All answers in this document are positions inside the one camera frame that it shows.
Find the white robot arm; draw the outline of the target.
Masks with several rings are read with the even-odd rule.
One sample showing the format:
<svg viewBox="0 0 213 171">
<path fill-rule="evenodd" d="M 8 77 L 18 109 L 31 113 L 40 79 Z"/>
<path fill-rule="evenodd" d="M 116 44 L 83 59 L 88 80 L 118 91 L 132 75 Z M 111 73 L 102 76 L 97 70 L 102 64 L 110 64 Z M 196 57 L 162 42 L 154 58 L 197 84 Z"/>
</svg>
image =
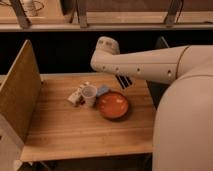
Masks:
<svg viewBox="0 0 213 171">
<path fill-rule="evenodd" d="M 116 40 L 101 37 L 90 65 L 168 85 L 154 122 L 152 171 L 213 171 L 213 45 L 122 54 Z"/>
</svg>

